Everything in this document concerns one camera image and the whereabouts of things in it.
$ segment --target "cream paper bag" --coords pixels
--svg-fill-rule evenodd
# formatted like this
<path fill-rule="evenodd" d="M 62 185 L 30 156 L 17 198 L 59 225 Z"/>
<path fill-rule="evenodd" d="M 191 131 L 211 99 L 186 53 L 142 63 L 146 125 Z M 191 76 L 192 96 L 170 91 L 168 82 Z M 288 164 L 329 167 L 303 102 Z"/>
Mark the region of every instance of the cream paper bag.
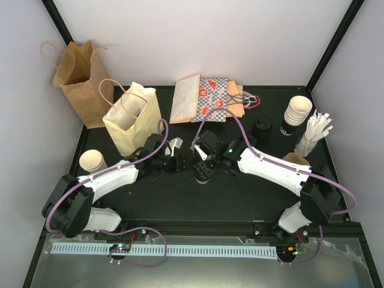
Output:
<path fill-rule="evenodd" d="M 159 133 L 161 113 L 156 89 L 132 82 L 129 90 L 125 91 L 119 82 L 112 79 L 101 81 L 99 89 L 106 80 L 116 82 L 124 93 L 115 104 L 105 99 L 112 107 L 103 117 L 103 122 L 120 154 L 129 156 L 142 147 L 151 134 Z"/>

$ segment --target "paper cup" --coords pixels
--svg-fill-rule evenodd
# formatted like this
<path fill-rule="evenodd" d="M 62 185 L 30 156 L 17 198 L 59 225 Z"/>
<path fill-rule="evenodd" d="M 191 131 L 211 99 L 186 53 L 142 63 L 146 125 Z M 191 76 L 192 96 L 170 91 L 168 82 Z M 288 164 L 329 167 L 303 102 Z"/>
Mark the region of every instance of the paper cup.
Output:
<path fill-rule="evenodd" d="M 312 110 L 312 102 L 307 97 L 294 96 L 289 101 L 288 108 L 297 115 L 309 114 Z"/>
<path fill-rule="evenodd" d="M 312 102 L 307 97 L 294 96 L 284 113 L 280 131 L 286 136 L 292 135 L 296 128 L 305 121 L 311 110 Z"/>
<path fill-rule="evenodd" d="M 89 173 L 96 173 L 108 168 L 103 155 L 94 149 L 85 151 L 80 156 L 79 164 Z"/>

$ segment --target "red heart print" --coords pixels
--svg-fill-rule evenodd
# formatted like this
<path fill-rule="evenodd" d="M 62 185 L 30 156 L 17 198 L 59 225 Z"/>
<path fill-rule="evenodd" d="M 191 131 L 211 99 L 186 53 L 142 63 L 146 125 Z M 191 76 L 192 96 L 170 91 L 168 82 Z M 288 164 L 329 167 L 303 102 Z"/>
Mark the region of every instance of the red heart print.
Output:
<path fill-rule="evenodd" d="M 201 90 L 199 91 L 199 95 L 200 95 L 201 97 L 207 97 L 207 95 L 208 95 L 208 90 L 205 89 L 205 88 L 201 89 Z"/>
<path fill-rule="evenodd" d="M 205 115 L 207 115 L 208 113 L 209 113 L 209 107 L 204 106 L 204 107 L 202 108 L 201 114 L 202 114 L 203 116 L 205 116 Z"/>

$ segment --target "white wall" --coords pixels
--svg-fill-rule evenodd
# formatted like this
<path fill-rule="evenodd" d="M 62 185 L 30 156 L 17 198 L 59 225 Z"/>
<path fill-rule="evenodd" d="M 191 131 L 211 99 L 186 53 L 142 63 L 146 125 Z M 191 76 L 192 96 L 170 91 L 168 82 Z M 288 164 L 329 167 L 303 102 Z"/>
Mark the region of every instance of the white wall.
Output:
<path fill-rule="evenodd" d="M 52 86 L 54 67 L 40 56 L 44 40 L 65 47 L 41 1 L 6 2 L 0 9 L 0 287 L 11 288 L 24 282 L 44 223 L 41 209 L 69 170 L 82 123 Z"/>
<path fill-rule="evenodd" d="M 75 41 L 122 84 L 196 73 L 243 85 L 306 85 L 351 0 L 55 0 Z"/>
<path fill-rule="evenodd" d="M 334 119 L 329 148 L 342 184 L 357 196 L 352 212 L 384 281 L 384 2 L 365 1 L 314 89 Z"/>

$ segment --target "wire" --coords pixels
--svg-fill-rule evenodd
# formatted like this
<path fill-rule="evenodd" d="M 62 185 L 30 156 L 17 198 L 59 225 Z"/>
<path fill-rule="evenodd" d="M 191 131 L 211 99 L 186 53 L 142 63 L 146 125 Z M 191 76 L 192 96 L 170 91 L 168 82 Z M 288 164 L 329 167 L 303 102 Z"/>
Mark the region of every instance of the wire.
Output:
<path fill-rule="evenodd" d="M 148 182 L 154 182 L 154 181 L 156 181 L 156 180 L 159 180 L 161 177 L 163 177 L 164 174 L 165 174 L 165 172 L 162 171 L 160 176 L 156 177 L 155 179 L 149 179 L 149 180 L 146 180 L 146 181 L 148 181 Z"/>
<path fill-rule="evenodd" d="M 163 241 L 163 243 L 164 243 L 164 255 L 162 256 L 161 260 L 159 262 L 157 262 L 156 264 L 152 264 L 152 265 L 143 265 L 143 264 L 138 264 L 138 263 L 134 263 L 134 262 L 130 262 L 130 261 L 116 260 L 116 259 L 112 258 L 112 253 L 115 252 L 116 250 L 112 250 L 108 255 L 111 262 L 118 262 L 118 263 L 133 265 L 133 266 L 141 267 L 141 268 L 155 268 L 155 267 L 158 267 L 164 263 L 164 261 L 167 258 L 167 242 L 164 239 L 164 236 L 159 231 L 157 231 L 156 229 L 153 229 L 150 227 L 137 227 L 137 228 L 129 229 L 127 231 L 118 232 L 118 233 L 113 233 L 113 232 L 108 232 L 108 231 L 103 231 L 103 230 L 102 230 L 102 232 L 107 234 L 107 235 L 110 235 L 110 236 L 120 236 L 123 234 L 131 233 L 131 232 L 143 230 L 143 229 L 155 232 Z"/>
<path fill-rule="evenodd" d="M 300 263 L 288 263 L 288 262 L 284 262 L 280 259 L 279 256 L 277 256 L 277 260 L 282 264 L 282 265 L 290 265 L 290 266 L 301 266 L 301 265 L 305 265 L 305 264 L 309 264 L 313 261 L 315 261 L 318 256 L 321 254 L 322 250 L 323 250 L 323 228 L 321 227 L 321 225 L 319 225 L 319 230 L 320 230 L 320 243 L 319 243 L 319 249 L 317 251 L 317 253 L 309 260 L 307 261 L 304 261 L 304 262 L 300 262 Z"/>
<path fill-rule="evenodd" d="M 159 129 L 159 133 L 160 133 L 160 125 L 161 123 L 164 123 L 164 126 L 166 128 L 166 133 L 164 135 L 164 139 L 162 141 L 162 143 L 160 144 L 160 146 L 158 148 L 156 148 L 152 153 L 149 153 L 147 156 L 141 158 L 141 159 L 138 159 L 136 161 L 133 161 L 133 162 L 130 162 L 130 163 L 127 163 L 127 164 L 123 164 L 121 165 L 119 168 L 117 168 L 116 166 L 113 166 L 113 167 L 110 167 L 110 168 L 107 168 L 107 169 L 104 169 L 98 173 L 96 173 L 95 175 L 93 175 L 93 178 L 90 177 L 88 178 L 87 180 L 84 180 L 83 182 L 80 182 L 80 183 L 77 183 L 75 186 L 73 186 L 72 188 L 70 188 L 57 202 L 56 204 L 53 206 L 52 210 L 49 212 L 48 214 L 48 217 L 47 217 L 47 220 L 46 220 L 46 229 L 48 232 L 50 233 L 57 233 L 59 232 L 59 230 L 54 230 L 50 227 L 50 223 L 51 223 L 51 220 L 52 220 L 52 217 L 54 215 L 54 213 L 56 212 L 57 208 L 60 206 L 60 204 L 66 199 L 68 198 L 68 196 L 70 194 L 72 194 L 74 191 L 76 191 L 79 187 L 81 187 L 82 185 L 88 183 L 88 182 L 91 182 L 92 179 L 97 179 L 98 177 L 100 176 L 103 176 L 107 173 L 110 173 L 112 171 L 116 171 L 118 169 L 121 169 L 121 168 L 126 168 L 126 167 L 129 167 L 129 166 L 132 166 L 132 165 L 136 165 L 136 164 L 139 164 L 149 158 L 151 158 L 153 155 L 155 155 L 163 146 L 164 144 L 167 142 L 167 138 L 168 138 L 168 133 L 169 133 L 169 128 L 168 128 L 168 123 L 167 121 L 165 121 L 164 119 L 160 119 L 159 122 L 158 122 L 158 129 Z"/>
<path fill-rule="evenodd" d="M 296 232 L 296 233 L 295 233 L 295 235 L 296 235 L 296 238 L 298 238 L 298 239 L 299 239 L 299 242 L 300 242 L 300 243 L 303 243 L 303 244 L 304 244 L 304 246 L 305 246 L 306 248 L 308 248 L 308 247 L 307 247 L 307 245 L 306 245 L 306 243 L 304 243 L 304 241 L 301 239 L 301 237 L 300 237 L 299 233 L 298 233 L 298 232 Z"/>
<path fill-rule="evenodd" d="M 235 95 L 228 94 L 228 96 L 229 96 L 230 100 L 227 101 L 227 106 L 242 103 L 244 105 L 245 109 L 252 109 L 252 108 L 259 106 L 260 102 L 261 102 L 261 99 L 259 96 L 252 95 L 252 94 L 245 92 L 245 91 L 239 91 L 239 93 L 235 94 Z"/>
<path fill-rule="evenodd" d="M 135 238 L 136 234 L 134 232 L 131 233 L 131 245 L 133 244 L 133 240 Z"/>
<path fill-rule="evenodd" d="M 207 115 L 205 115 L 203 121 L 201 122 L 201 124 L 200 124 L 200 126 L 199 126 L 199 129 L 197 130 L 196 136 L 195 136 L 195 138 L 194 138 L 193 141 L 192 141 L 192 147 L 194 147 L 195 142 L 196 142 L 197 139 L 199 138 L 199 134 L 200 134 L 200 132 L 201 132 L 203 126 L 204 126 L 204 123 L 205 123 L 205 121 L 207 120 L 207 118 L 210 116 L 210 114 L 211 114 L 211 113 L 214 113 L 215 111 L 220 111 L 220 110 L 223 110 L 223 111 L 225 111 L 225 112 L 231 114 L 231 116 L 234 118 L 234 120 L 236 121 L 237 125 L 239 126 L 239 128 L 240 128 L 240 130 L 241 130 L 241 133 L 242 133 L 242 135 L 243 135 L 243 137 L 244 137 L 244 141 L 245 141 L 245 143 L 247 144 L 247 147 L 248 147 L 249 150 L 253 153 L 253 155 L 255 155 L 257 158 L 260 158 L 261 155 L 255 151 L 255 148 L 253 148 L 253 147 L 251 146 L 251 144 L 250 144 L 250 142 L 249 142 L 249 140 L 248 140 L 247 134 L 246 134 L 246 132 L 245 132 L 245 130 L 244 130 L 244 127 L 243 127 L 243 126 L 241 125 L 241 123 L 240 123 L 240 120 L 236 117 L 236 115 L 235 115 L 232 111 L 230 111 L 230 110 L 228 110 L 228 109 L 225 109 L 225 108 L 216 108 L 216 109 L 212 109 L 211 111 L 208 112 Z M 344 209 L 344 210 L 335 211 L 335 212 L 333 213 L 333 215 L 343 214 L 343 213 L 350 212 L 350 211 L 354 210 L 354 209 L 356 208 L 356 206 L 357 206 L 358 200 L 356 199 L 355 195 L 353 195 L 353 193 L 352 193 L 351 191 L 349 191 L 347 188 L 345 188 L 344 186 L 340 185 L 339 183 L 337 183 L 337 182 L 335 182 L 335 181 L 333 181 L 333 180 L 330 180 L 330 179 L 325 178 L 325 177 L 323 177 L 323 176 L 320 176 L 320 175 L 317 175 L 317 174 L 314 174 L 314 173 L 310 173 L 310 172 L 307 172 L 307 171 L 296 170 L 295 168 L 292 168 L 292 167 L 290 167 L 290 166 L 288 166 L 288 165 L 285 165 L 285 164 L 276 162 L 276 161 L 274 161 L 274 160 L 272 160 L 272 159 L 269 159 L 268 157 L 263 157 L 263 161 L 267 161 L 267 162 L 269 162 L 269 163 L 271 163 L 271 164 L 274 164 L 274 165 L 276 165 L 276 166 L 285 168 L 285 169 L 287 169 L 287 170 L 289 170 L 289 171 L 296 172 L 296 173 L 298 173 L 298 174 L 307 175 L 307 176 L 310 176 L 310 177 L 312 177 L 312 178 L 316 178 L 316 179 L 319 179 L 319 180 L 321 180 L 321 181 L 327 182 L 327 183 L 332 184 L 333 186 L 337 187 L 337 188 L 340 189 L 341 191 L 345 192 L 349 197 L 352 198 L 352 200 L 353 200 L 353 204 L 352 204 L 352 206 L 351 206 L 350 208 L 347 208 L 347 209 Z"/>
<path fill-rule="evenodd" d="M 137 156 L 137 153 L 140 152 L 142 149 L 142 147 L 138 147 L 135 151 L 132 152 L 132 154 Z"/>

